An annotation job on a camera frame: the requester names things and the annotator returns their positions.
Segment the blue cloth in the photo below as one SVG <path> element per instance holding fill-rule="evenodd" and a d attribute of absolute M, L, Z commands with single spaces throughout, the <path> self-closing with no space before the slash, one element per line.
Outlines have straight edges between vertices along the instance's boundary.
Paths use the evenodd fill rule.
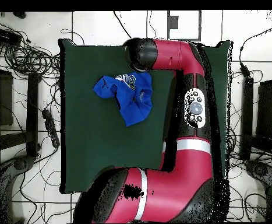
<path fill-rule="evenodd" d="M 132 72 L 116 78 L 103 76 L 93 90 L 101 98 L 116 99 L 127 127 L 145 120 L 152 108 L 151 76 L 147 72 Z"/>

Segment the green mat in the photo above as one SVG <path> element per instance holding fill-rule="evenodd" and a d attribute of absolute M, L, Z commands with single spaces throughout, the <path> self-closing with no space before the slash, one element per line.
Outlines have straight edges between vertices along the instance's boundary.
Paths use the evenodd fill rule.
<path fill-rule="evenodd" d="M 103 75 L 132 72 L 124 57 L 124 47 L 75 46 L 59 41 L 61 48 L 61 90 L 65 92 L 61 135 L 61 193 L 86 191 L 96 174 L 110 165 L 158 169 L 163 148 L 163 126 L 171 71 L 151 71 L 153 108 L 147 119 L 126 127 L 114 99 L 102 99 L 93 92 Z M 212 67 L 221 131 L 221 158 L 225 165 L 225 130 L 230 41 L 217 48 L 205 47 Z"/>

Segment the white stripe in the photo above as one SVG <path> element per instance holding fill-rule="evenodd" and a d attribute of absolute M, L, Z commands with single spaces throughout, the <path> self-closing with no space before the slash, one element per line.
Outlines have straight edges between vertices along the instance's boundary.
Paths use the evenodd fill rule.
<path fill-rule="evenodd" d="M 163 143 L 163 153 L 165 152 L 166 150 L 166 142 Z"/>
<path fill-rule="evenodd" d="M 146 176 L 145 171 L 143 171 L 139 167 L 138 167 L 138 169 L 141 172 L 141 190 L 144 192 L 144 194 L 143 194 L 143 196 L 140 196 L 138 212 L 137 212 L 137 215 L 135 216 L 135 220 L 141 220 L 141 217 L 144 213 L 144 209 L 145 209 L 145 205 L 146 205 L 146 198 L 147 198 L 147 188 L 148 188 L 147 176 Z"/>
<path fill-rule="evenodd" d="M 177 140 L 177 150 L 191 149 L 196 151 L 204 151 L 210 153 L 210 144 L 199 139 L 181 139 Z"/>

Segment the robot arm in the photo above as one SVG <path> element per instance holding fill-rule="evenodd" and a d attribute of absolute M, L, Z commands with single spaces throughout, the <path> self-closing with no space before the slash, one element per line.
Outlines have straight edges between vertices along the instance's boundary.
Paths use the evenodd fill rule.
<path fill-rule="evenodd" d="M 134 70 L 175 72 L 161 167 L 116 168 L 103 173 L 87 196 L 81 196 L 73 223 L 86 221 L 83 201 L 89 204 L 90 200 L 87 220 L 93 223 L 205 222 L 212 207 L 213 175 L 200 55 L 193 44 L 181 41 L 134 38 L 124 45 L 126 60 Z"/>

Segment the control button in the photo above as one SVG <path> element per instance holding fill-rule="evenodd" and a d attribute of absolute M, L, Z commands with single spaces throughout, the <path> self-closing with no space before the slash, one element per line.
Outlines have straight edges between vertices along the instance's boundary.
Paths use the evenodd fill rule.
<path fill-rule="evenodd" d="M 190 106 L 189 106 L 189 111 L 194 114 L 194 115 L 199 115 L 202 113 L 203 109 L 200 103 L 197 102 L 193 102 Z"/>

